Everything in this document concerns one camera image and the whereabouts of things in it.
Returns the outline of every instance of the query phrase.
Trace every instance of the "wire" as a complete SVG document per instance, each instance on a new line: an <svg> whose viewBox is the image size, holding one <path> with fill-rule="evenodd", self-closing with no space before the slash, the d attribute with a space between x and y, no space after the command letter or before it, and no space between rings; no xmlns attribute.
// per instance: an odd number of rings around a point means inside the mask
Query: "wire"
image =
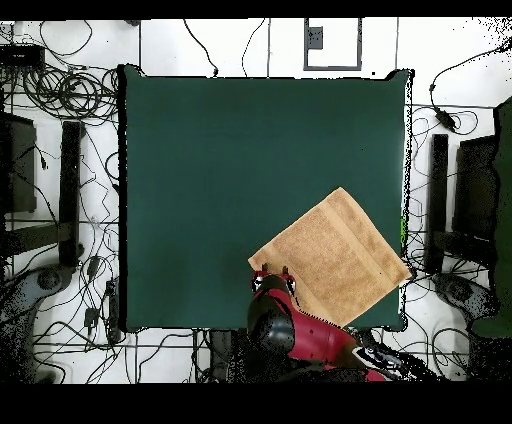
<svg viewBox="0 0 512 424"><path fill-rule="evenodd" d="M116 181L119 181L119 178L118 178L118 177L114 177L114 176L109 172L109 170L108 170L108 161L109 161L110 159L112 159L115 155L118 155L118 154L119 154L119 152L114 152L114 153L110 154L110 155L109 155L109 157L105 160L105 167L104 167L105 172L106 172L106 174L108 175L108 177L109 177L110 179L112 179L112 180L116 180Z"/></svg>
<svg viewBox="0 0 512 424"><path fill-rule="evenodd" d="M244 58L245 58L245 54L247 53L247 49L249 48L249 44L251 44L251 40L252 40L252 37L254 36L254 34L256 33L256 31L258 31L261 26L263 25L263 23L267 20L267 18L263 18L263 20L261 21L261 23L256 27L256 29L252 32L251 36L249 37L249 41L247 42L247 45L245 46L245 50L244 50L244 54L242 55L242 69L244 70L244 75L245 77L247 78L247 72L245 72L245 67L244 67Z"/></svg>
<svg viewBox="0 0 512 424"><path fill-rule="evenodd" d="M142 365L149 362L151 359L153 359L156 356L156 354L158 352L160 352L160 349L162 348L163 344L169 337L191 337L192 335L193 335L193 333L190 333L190 334L167 334L162 339L162 341L158 345L157 349L153 352L153 354L149 358L144 359L144 361L142 361L140 364L138 364L138 377L137 377L137 361L135 361L135 381L136 381L136 383L139 384L142 379Z"/></svg>
<svg viewBox="0 0 512 424"><path fill-rule="evenodd" d="M434 336L432 337L432 355L433 355L433 358L434 358L434 365L436 366L436 369L437 369L437 371L439 372L439 374L440 374L441 376L445 377L445 378L446 378L446 375L443 373L443 371L441 371L441 367L439 367L437 354L436 354L436 352L435 352L435 349L436 349L436 348L435 348L435 341L436 341L436 338L437 338L440 334L445 333L446 331L453 331L453 332L455 332L455 333L458 333L458 334L460 334L460 335L464 336L466 339L468 339L468 340L469 340L469 336L468 336L466 333L464 333L463 331L461 331L461 330L459 330L459 329L457 329L457 328L452 328L452 327L443 328L443 329L441 329L441 330L437 331L437 332L434 334ZM460 367L464 370L464 372L466 373L466 375L468 374L469 370L468 370L466 367L461 366L461 364L456 364L456 365L460 366Z"/></svg>
<svg viewBox="0 0 512 424"><path fill-rule="evenodd" d="M443 75L445 72L448 72L448 71L451 71L452 69L455 69L459 66L462 66L468 62L471 62L472 60L475 60L479 57L483 57L483 56L487 56L487 55L490 55L492 53L503 53L507 50L510 50L512 48L512 38L509 38L508 40L505 41L505 43L501 44L500 46L492 49L492 50L488 50L486 52L483 52L483 53L479 53L479 54L476 54L474 56L471 56L469 59L466 59L460 63L457 63L456 65L453 65L453 66L450 66L444 70L442 70L441 72L439 72L435 77L434 77L434 80L432 81L432 84L430 84L430 87L429 87L429 91L430 91L430 101L432 103L432 107L436 110L436 111L440 111L440 109L434 104L434 98L433 98L433 95L432 93L434 92L434 89L436 88L436 81L437 79Z"/></svg>
<svg viewBox="0 0 512 424"><path fill-rule="evenodd" d="M208 59L208 62L210 62L210 65L212 65L213 67L213 76L216 77L217 74L219 73L219 68L217 68L217 66L215 66L213 64L213 62L211 61L210 59L210 54L208 53L208 50L206 50L206 47L203 46L201 44L201 42L196 38L196 36L194 34L192 34L192 31L190 31L190 28L188 27L188 24L187 24L187 20L186 19L183 19L183 23L185 24L185 28L187 28L187 31L188 33L190 34L190 36L195 40L195 42L197 44L199 44L199 46L204 50L204 52L206 53L206 58Z"/></svg>
<svg viewBox="0 0 512 424"><path fill-rule="evenodd" d="M43 26L44 24L46 23L47 21L43 21L39 24L39 36L41 37L41 41L43 42L44 46L46 47L46 49L51 53L53 54L54 56L73 56L74 54L77 54L79 51L81 51L85 46L87 46L87 44L89 44L89 41L91 40L92 38L92 35L93 35L93 30L92 30L92 27L91 25L89 25L89 22L87 22L86 20L84 20L85 24L87 25L87 27L89 28L89 36L87 37L87 40L85 40L85 43L82 44L82 46L80 46L78 49L76 49L75 51L71 52L71 53L57 53L56 51L50 49L50 47L48 47L48 44L46 43L44 37L43 37Z"/></svg>
<svg viewBox="0 0 512 424"><path fill-rule="evenodd" d="M46 363L46 362L43 362L43 361L40 361L39 359L37 359L34 355L34 360L39 364L39 365L47 365L49 367L52 367L52 368L57 368L58 370L61 370L62 371L62 379L60 380L60 383L59 384L63 384L64 383L64 380L66 379L66 370L64 368L62 368L61 366L59 365L55 365L55 364L49 364L49 363Z"/></svg>

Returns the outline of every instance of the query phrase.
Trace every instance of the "orange towel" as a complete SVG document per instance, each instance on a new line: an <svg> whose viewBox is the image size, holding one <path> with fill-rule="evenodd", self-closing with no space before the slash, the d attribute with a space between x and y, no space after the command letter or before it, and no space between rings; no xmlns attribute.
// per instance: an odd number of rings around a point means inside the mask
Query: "orange towel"
<svg viewBox="0 0 512 424"><path fill-rule="evenodd" d="M411 276L363 209L342 188L249 259L255 270L265 262L273 273L288 266L296 279L295 300L302 312L340 327Z"/></svg>

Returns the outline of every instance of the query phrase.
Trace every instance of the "cable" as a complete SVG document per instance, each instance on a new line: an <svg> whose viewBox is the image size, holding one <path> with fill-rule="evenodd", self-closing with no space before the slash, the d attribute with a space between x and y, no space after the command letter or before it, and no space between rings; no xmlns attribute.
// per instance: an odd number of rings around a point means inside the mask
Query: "cable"
<svg viewBox="0 0 512 424"><path fill-rule="evenodd" d="M430 102L432 103L432 107L434 108L434 110L436 111L436 118L439 120L439 122L441 122L443 124L443 126L447 129L449 129L450 131L452 131L453 133L455 134L460 134L460 135L467 135L467 134L464 134L464 133L457 133L455 131L455 122L453 120L453 118L451 118L449 116L449 114L443 110L441 110L439 107L437 107L434 103L434 97L433 97L433 92L434 92L434 89L436 88L436 81L437 79L443 75L445 72L448 72L452 69L455 69L459 66L462 66L468 62L471 62L472 60L474 59L477 59L479 57L483 57L483 56L487 56L487 55L490 55L492 53L503 53L507 50L510 50L512 48L512 37L509 38L507 41L505 41L505 43L503 43L502 45L492 49L492 50L488 50L486 52L483 52L483 53L479 53L479 54L476 54L474 56L471 56L469 59L466 59L460 63L457 63L456 65L453 65L453 66L450 66L444 70L442 70L441 72L439 72L435 77L434 77L434 80L432 81L432 84L430 84L430 87L429 87L429 92L430 92Z"/></svg>
<svg viewBox="0 0 512 424"><path fill-rule="evenodd" d="M40 361L39 359L37 359L34 355L34 360L39 364L39 365L47 365L49 367L52 367L52 368L57 368L58 370L61 370L62 371L62 379L60 380L60 383L59 384L62 384L64 383L64 380L66 379L66 370L62 367L60 367L59 365L55 365L55 364L48 364L46 362L42 362Z"/></svg>
<svg viewBox="0 0 512 424"><path fill-rule="evenodd" d="M107 160L105 160L105 167L104 167L105 172L106 172L106 174L108 175L108 177L109 177L110 179L112 179L112 180L116 180L116 181L119 181L119 178L118 178L118 177L114 177L114 176L109 172L109 170L108 170L108 161L109 161L110 159L112 159L115 155L118 155L118 154L119 154L119 152L114 152L114 153L110 154L110 155L109 155L109 157L107 158Z"/></svg>
<svg viewBox="0 0 512 424"><path fill-rule="evenodd" d="M137 377L137 360L135 361L135 382L137 384L140 383L141 379L142 379L142 365L144 365L146 362L149 362L151 359L153 359L155 357L155 355L160 352L160 349L162 348L163 344L165 343L165 341L169 338L169 337L191 337L193 333L191 334L167 334L163 339L162 341L160 342L160 344L158 345L157 349L153 352L153 354L147 358L147 359L144 359L144 361L142 361L140 364L138 364L138 377Z"/></svg>
<svg viewBox="0 0 512 424"><path fill-rule="evenodd" d="M252 32L251 36L249 37L249 41L247 42L247 45L245 46L245 50L244 50L244 54L242 55L242 69L244 70L244 75L245 77L247 78L247 72L245 72L245 67L244 67L244 58L245 58L245 53L247 53L247 49L249 48L249 44L251 44L251 40L252 40L252 37L253 35L256 33L256 31L258 31L261 26L263 25L263 23L266 21L267 18L263 18L263 20L261 21L261 23L256 27L256 29Z"/></svg>
<svg viewBox="0 0 512 424"><path fill-rule="evenodd" d="M41 37L41 41L43 42L44 46L46 47L46 49L51 52L51 54L53 54L54 56L73 56L74 54L78 53L79 51L81 51L85 46L87 46L87 44L89 44L89 41L91 40L92 38L92 34L93 34L93 30L92 30L92 27L91 25L89 25L89 22L87 22L85 19L84 19L84 22L85 24L87 25L87 27L89 28L89 36L87 37L87 40L85 41L85 43L80 46L78 49L76 49L75 51L71 52L71 53L57 53L56 51L50 49L50 47L48 47L48 44L46 43L44 37L43 37L43 26L44 24L46 23L47 21L43 21L39 24L39 36Z"/></svg>
<svg viewBox="0 0 512 424"><path fill-rule="evenodd" d="M435 349L436 349L436 347L435 347L435 341L436 341L436 338L437 338L440 334L442 334L442 333L444 333L444 332L446 332L446 331L453 331L453 332L455 332L455 333L458 333L458 334L460 334L460 335L464 336L466 339L468 339L468 340L469 340L469 336L468 336L466 333L464 333L463 331L461 331L461 330L459 330L459 329L457 329L457 328L452 328L452 327L443 328L443 329L441 329L441 330L437 331L437 332L434 334L434 336L432 337L432 355L433 355L433 358L434 358L434 365L436 366L436 369L437 369L437 371L439 372L439 374L440 374L441 376L445 377L445 378L446 378L446 376L445 376L445 374L443 373L443 371L441 371L441 368L439 367L439 364L438 364L437 354L436 354L436 352L435 352ZM464 370L464 372L465 372L466 374L468 374L468 370L467 370L467 368L462 367L462 366L461 366L461 364L456 364L456 365L460 366L460 367Z"/></svg>
<svg viewBox="0 0 512 424"><path fill-rule="evenodd" d="M140 383L140 373L137 375L137 363L138 363L138 352L139 352L139 335L135 333L135 383Z"/></svg>
<svg viewBox="0 0 512 424"><path fill-rule="evenodd" d="M219 73L219 68L217 68L217 66L215 66L213 64L213 62L211 61L210 59L210 54L208 53L208 50L206 50L206 47L203 46L201 44L201 42L196 38L196 36L194 34L192 34L192 31L190 31L190 28L188 27L188 24L187 24L187 20L186 19L183 19L183 23L185 24L185 28L187 28L187 31L188 33L190 34L190 36L195 40L195 42L197 44L199 44L199 46L204 50L204 52L206 53L206 58L208 59L208 62L210 62L210 65L212 65L213 67L213 76L216 77L217 74Z"/></svg>

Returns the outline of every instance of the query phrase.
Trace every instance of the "black cable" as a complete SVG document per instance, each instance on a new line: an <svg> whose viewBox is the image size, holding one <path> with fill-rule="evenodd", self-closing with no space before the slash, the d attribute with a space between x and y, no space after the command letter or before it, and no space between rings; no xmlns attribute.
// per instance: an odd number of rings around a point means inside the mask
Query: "black cable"
<svg viewBox="0 0 512 424"><path fill-rule="evenodd" d="M62 384L64 383L64 380L66 379L66 370L64 368L62 368L61 366L59 365L55 365L55 364L49 364L49 363L46 363L46 362L42 362L40 361L39 359L37 359L35 356L34 356L34 360L40 364L40 365L46 365L46 366L49 366L49 367L52 367L52 368L57 368L58 370L61 370L62 371L62 379L60 380L60 383L59 384Z"/></svg>
<svg viewBox="0 0 512 424"><path fill-rule="evenodd" d="M147 358L147 359L144 359L144 361L142 361L140 364L138 364L138 376L137 376L137 360L135 360L135 382L137 384L140 383L141 379L142 379L142 365L144 365L146 362L149 362L151 359L153 359L155 357L155 355L160 352L160 349L162 348L163 344L165 343L165 341L169 338L169 337L191 337L192 336L192 333L191 334L167 334L163 339L162 341L160 342L160 344L158 345L157 349L153 352L153 354Z"/></svg>
<svg viewBox="0 0 512 424"><path fill-rule="evenodd" d="M445 72L448 72L448 71L451 71L452 69L455 69L459 66L462 66L468 62L471 62L472 60L474 59L477 59L479 57L483 57L483 56L487 56L487 55L490 55L492 53L503 53L503 52L506 52L507 50L510 50L512 48L512 38L509 38L507 41L505 41L505 43L503 43L502 45L492 49L492 50L488 50L486 52L483 52L483 53L479 53L479 54L476 54L474 56L471 56L469 59L466 59L460 63L457 63L456 65L453 65L453 66L450 66L444 70L442 70L441 72L439 72L435 77L434 77L434 80L432 81L432 84L430 84L430 87L429 87L429 92L430 92L430 101L432 103L432 107L434 108L434 110L436 112L440 112L441 110L439 109L439 107L437 107L435 104L434 104L434 98L433 98L433 95L432 93L434 92L434 89L436 88L436 81L437 79L443 75Z"/></svg>
<svg viewBox="0 0 512 424"><path fill-rule="evenodd" d="M130 373L128 372L128 349L124 350L124 368L126 371L126 378L128 379L128 383L132 384L132 381L130 380Z"/></svg>
<svg viewBox="0 0 512 424"><path fill-rule="evenodd" d="M242 55L242 69L244 71L244 75L245 77L247 78L247 72L245 72L245 67L244 67L244 58L245 58L245 54L247 53L247 49L249 48L249 44L251 44L251 40L252 40L252 37L254 36L254 34L256 33L256 31L258 31L261 26L263 25L263 23L267 20L267 18L263 18L263 20L261 21L261 23L256 27L256 29L252 32L251 36L249 37L249 41L247 42L247 45L245 46L245 50L244 50L244 54Z"/></svg>
<svg viewBox="0 0 512 424"><path fill-rule="evenodd" d="M57 53L56 51L50 49L50 47L48 47L48 44L46 43L44 37L43 37L43 26L44 24L46 23L47 21L43 21L39 24L39 36L41 37L41 41L43 42L44 46L46 47L46 49L51 52L54 56L73 56L74 54L77 54L79 51L81 51L85 46L87 46L87 44L89 44L89 41L91 40L92 38L92 35L93 35L93 30L92 30L92 27L91 25L89 25L89 22L87 22L85 19L84 19L84 22L85 24L87 25L87 27L89 28L89 36L87 37L87 40L85 41L85 43L80 46L78 49L76 49L75 51L71 52L71 53Z"/></svg>
<svg viewBox="0 0 512 424"><path fill-rule="evenodd" d="M190 36L195 40L195 42L197 44L199 44L199 46L204 50L204 52L206 53L206 58L208 59L208 62L210 62L210 65L212 65L213 67L213 76L216 77L217 74L219 73L219 68L217 68L217 66L215 66L213 64L213 62L211 61L210 59L210 54L208 53L208 50L206 50L206 47L203 46L201 44L201 42L196 38L196 36L194 34L192 34L192 31L190 30L190 28L188 27L188 24L187 24L187 20L186 19L183 19L183 23L185 24L185 28L187 29L188 33L190 34Z"/></svg>
<svg viewBox="0 0 512 424"><path fill-rule="evenodd" d="M436 342L436 338L437 338L440 334L442 334L442 333L444 333L444 332L446 332L446 331L453 331L453 332L455 332L455 333L458 333L458 334L460 334L460 335L464 336L466 339L468 339L468 340L469 340L469 336L468 336L466 333L464 333L463 331L461 331L461 330L459 330L459 329L457 329L457 328L452 328L452 327L446 327L446 328L443 328L443 329L441 329L441 330L437 331L437 332L434 334L434 336L432 337L432 355L433 355L433 359L434 359L434 365L436 366L436 369L437 369L437 371L439 372L439 374L440 374L441 376L445 377L445 378L446 378L446 376L444 375L443 371L441 371L441 368L439 367L439 364L438 364L437 354L436 354L436 351L435 351L435 349L436 349L436 347L435 347L435 342ZM465 372L466 374L468 374L468 370L467 370L467 369L465 369L464 367L461 367L461 368L464 370L464 372Z"/></svg>
<svg viewBox="0 0 512 424"><path fill-rule="evenodd" d="M139 352L139 335L135 333L135 383L140 383L140 373L137 375L137 363L138 363L138 352Z"/></svg>
<svg viewBox="0 0 512 424"><path fill-rule="evenodd" d="M106 172L106 174L109 176L109 178L111 178L111 179L113 179L113 180L116 180L116 181L119 181L119 178L118 178L118 177L114 177L114 176L109 172L109 170L108 170L108 161L109 161L110 159L112 159L115 155L118 155L118 154L119 154L119 152L114 152L114 153L110 154L110 155L109 155L109 157L105 160L105 167L104 167L105 172Z"/></svg>

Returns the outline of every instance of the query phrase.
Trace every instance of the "power adapter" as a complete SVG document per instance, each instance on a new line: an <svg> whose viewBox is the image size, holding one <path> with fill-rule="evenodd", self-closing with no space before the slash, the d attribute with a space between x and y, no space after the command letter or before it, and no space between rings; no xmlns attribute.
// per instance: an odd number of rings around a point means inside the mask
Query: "power adapter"
<svg viewBox="0 0 512 424"><path fill-rule="evenodd" d="M85 310L84 327L91 330L96 328L98 325L98 319L100 317L100 311L96 308L87 308Z"/></svg>
<svg viewBox="0 0 512 424"><path fill-rule="evenodd" d="M436 108L436 118L447 130L455 132L455 121L448 112Z"/></svg>

